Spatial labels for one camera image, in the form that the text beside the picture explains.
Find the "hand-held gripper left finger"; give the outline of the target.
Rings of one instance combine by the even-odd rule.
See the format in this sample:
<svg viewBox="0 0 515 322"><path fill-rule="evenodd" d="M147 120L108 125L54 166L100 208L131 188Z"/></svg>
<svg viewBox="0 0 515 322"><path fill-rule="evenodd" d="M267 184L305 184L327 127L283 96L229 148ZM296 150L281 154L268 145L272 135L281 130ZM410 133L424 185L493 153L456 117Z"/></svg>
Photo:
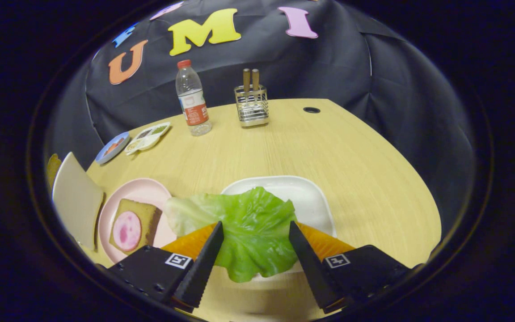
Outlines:
<svg viewBox="0 0 515 322"><path fill-rule="evenodd" d="M217 221L162 248L144 246L108 268L108 276L145 298L192 313L224 241Z"/></svg>

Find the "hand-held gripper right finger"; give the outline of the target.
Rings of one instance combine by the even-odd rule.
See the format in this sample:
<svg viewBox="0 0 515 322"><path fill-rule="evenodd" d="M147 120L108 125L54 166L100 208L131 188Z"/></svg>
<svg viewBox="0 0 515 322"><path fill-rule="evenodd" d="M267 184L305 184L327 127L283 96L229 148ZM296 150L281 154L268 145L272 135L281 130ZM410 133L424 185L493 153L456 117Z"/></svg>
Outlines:
<svg viewBox="0 0 515 322"><path fill-rule="evenodd" d="M358 308L409 273L378 247L353 247L297 221L290 224L289 240L325 314Z"/></svg>

